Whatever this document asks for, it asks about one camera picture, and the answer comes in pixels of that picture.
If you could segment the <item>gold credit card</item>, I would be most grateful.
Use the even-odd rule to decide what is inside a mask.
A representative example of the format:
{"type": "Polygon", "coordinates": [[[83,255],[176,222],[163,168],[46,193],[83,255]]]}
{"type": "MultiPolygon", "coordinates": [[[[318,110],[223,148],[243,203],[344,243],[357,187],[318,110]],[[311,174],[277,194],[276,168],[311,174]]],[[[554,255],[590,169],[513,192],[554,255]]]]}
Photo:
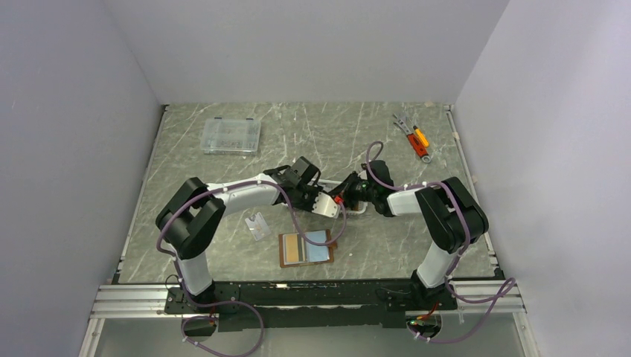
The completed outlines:
{"type": "Polygon", "coordinates": [[[284,263],[295,265],[307,261],[305,244],[297,234],[284,235],[284,263]]]}

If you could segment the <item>clear plastic card sleeve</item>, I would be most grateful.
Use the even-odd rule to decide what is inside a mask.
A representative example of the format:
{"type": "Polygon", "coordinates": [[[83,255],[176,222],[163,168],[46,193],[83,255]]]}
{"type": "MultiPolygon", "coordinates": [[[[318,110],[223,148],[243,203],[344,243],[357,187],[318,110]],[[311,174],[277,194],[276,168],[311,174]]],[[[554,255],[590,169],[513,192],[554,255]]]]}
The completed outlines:
{"type": "Polygon", "coordinates": [[[245,218],[245,223],[255,241],[260,241],[272,234],[272,231],[266,223],[266,220],[263,218],[261,212],[257,212],[256,214],[245,218]]]}

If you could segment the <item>brown leather card holder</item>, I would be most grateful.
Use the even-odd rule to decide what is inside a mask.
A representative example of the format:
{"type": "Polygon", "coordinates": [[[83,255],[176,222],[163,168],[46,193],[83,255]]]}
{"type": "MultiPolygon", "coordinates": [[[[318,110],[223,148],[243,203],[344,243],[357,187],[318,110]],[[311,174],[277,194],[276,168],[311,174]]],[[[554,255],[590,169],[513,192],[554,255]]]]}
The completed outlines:
{"type": "Polygon", "coordinates": [[[314,266],[321,264],[330,264],[335,261],[334,251],[337,248],[337,244],[334,242],[331,245],[313,245],[312,243],[307,242],[302,236],[302,240],[305,244],[305,251],[307,256],[307,261],[305,263],[295,264],[295,265],[287,265],[284,263],[284,235],[280,234],[278,236],[279,243],[279,265],[281,268],[293,268],[299,266],[314,266]]]}

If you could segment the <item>white plastic basket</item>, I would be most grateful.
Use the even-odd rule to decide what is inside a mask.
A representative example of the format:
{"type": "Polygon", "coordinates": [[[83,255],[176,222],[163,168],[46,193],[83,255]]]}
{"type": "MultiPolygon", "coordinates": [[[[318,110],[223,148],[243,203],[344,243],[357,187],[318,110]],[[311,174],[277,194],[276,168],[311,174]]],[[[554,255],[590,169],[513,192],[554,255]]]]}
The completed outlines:
{"type": "MultiPolygon", "coordinates": [[[[333,190],[335,187],[341,184],[340,181],[321,179],[318,184],[324,188],[325,192],[333,190]]],[[[360,215],[363,214],[368,208],[367,202],[357,202],[352,208],[347,209],[347,214],[360,215]]]]}

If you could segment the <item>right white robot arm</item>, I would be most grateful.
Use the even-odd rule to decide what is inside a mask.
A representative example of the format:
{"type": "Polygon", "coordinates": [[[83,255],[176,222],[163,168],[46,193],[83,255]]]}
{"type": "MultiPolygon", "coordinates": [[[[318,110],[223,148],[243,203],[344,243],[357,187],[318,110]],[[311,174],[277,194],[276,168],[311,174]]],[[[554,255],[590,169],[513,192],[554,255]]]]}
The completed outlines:
{"type": "Polygon", "coordinates": [[[452,275],[469,246],[487,233],[487,215],[457,177],[396,187],[384,161],[370,161],[362,168],[362,173],[351,173],[330,195],[346,207],[371,203],[385,217],[423,216],[432,244],[412,275],[419,283],[410,288],[410,298],[416,307],[427,309],[438,300],[438,287],[452,275]]]}

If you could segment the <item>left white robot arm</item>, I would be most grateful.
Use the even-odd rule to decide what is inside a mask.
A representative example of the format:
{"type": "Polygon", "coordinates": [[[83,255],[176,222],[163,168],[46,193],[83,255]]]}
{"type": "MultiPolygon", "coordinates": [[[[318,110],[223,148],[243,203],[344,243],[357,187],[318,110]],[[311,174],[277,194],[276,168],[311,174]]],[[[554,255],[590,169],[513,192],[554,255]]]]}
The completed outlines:
{"type": "Polygon", "coordinates": [[[195,312],[208,310],[216,284],[206,250],[222,218],[259,206],[285,204],[310,212],[322,188],[320,170],[304,157],[227,184],[206,184],[193,177],[176,191],[156,217],[156,247],[169,254],[186,288],[185,303],[195,312]]]}

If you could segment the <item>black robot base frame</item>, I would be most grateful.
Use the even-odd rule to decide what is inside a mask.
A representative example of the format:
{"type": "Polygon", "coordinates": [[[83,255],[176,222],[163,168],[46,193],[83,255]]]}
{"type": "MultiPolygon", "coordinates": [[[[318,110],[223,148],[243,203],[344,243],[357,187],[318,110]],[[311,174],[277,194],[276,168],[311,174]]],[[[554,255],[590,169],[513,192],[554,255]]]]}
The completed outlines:
{"type": "Polygon", "coordinates": [[[403,329],[415,315],[454,312],[460,300],[449,288],[425,288],[411,278],[385,280],[295,280],[216,282],[210,295],[188,298],[168,288],[167,315],[215,317],[221,332],[256,328],[378,326],[403,329]]]}

